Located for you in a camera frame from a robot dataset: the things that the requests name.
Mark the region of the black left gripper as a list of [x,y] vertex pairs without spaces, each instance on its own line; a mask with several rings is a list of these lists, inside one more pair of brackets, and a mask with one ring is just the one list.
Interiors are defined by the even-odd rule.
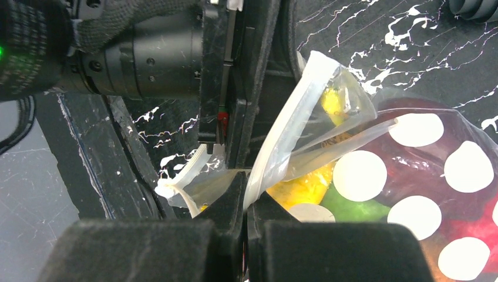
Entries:
[[226,164],[249,169],[301,77],[296,1],[245,1],[235,22],[227,1],[202,1],[176,15],[125,29],[94,55],[75,52],[59,87],[131,99],[187,99],[198,106],[198,141],[219,143],[228,81]]

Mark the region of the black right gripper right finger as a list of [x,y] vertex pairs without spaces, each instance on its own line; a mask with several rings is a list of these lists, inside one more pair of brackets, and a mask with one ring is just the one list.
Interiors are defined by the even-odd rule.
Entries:
[[414,235],[387,223],[301,223],[268,194],[247,209],[251,281],[432,281]]

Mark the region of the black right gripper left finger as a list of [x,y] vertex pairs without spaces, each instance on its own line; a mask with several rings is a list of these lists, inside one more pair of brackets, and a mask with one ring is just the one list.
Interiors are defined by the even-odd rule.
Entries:
[[39,281],[241,281],[243,196],[238,172],[193,219],[82,220],[59,237]]

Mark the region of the yellow fake banana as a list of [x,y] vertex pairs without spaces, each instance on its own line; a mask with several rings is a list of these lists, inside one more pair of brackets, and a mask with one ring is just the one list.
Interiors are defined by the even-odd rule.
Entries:
[[[339,90],[327,88],[321,96],[321,106],[335,126],[341,125],[348,115],[344,112],[344,99]],[[288,182],[279,182],[266,192],[283,208],[290,209],[300,203],[320,204],[332,182],[334,162]]]

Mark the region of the clear zip top bag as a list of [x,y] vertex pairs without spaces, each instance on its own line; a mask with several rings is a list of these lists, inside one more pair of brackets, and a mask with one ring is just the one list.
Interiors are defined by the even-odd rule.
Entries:
[[[321,96],[327,88],[339,90],[344,99],[343,110],[348,117],[341,125],[335,126],[321,106]],[[294,180],[332,162],[335,164],[331,183],[341,196],[353,202],[378,202],[376,197],[386,184],[387,169],[383,160],[364,150],[364,146],[398,124],[396,118],[377,122],[379,104],[394,98],[418,97],[403,92],[371,96],[345,66],[321,52],[311,52],[302,78],[256,157],[244,195],[244,208],[250,207],[273,185]],[[409,196],[387,207],[391,209],[384,219],[363,222],[336,221],[320,204],[300,203],[285,210],[301,222],[400,225],[414,235],[420,246],[442,224],[439,206],[425,196]]]

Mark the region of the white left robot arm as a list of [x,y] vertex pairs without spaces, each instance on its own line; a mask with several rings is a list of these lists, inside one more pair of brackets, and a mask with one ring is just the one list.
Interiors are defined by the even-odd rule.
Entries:
[[299,80],[295,1],[2,1],[1,101],[32,129],[34,96],[52,88],[197,103],[197,142],[228,142],[245,167],[262,134],[261,102]]

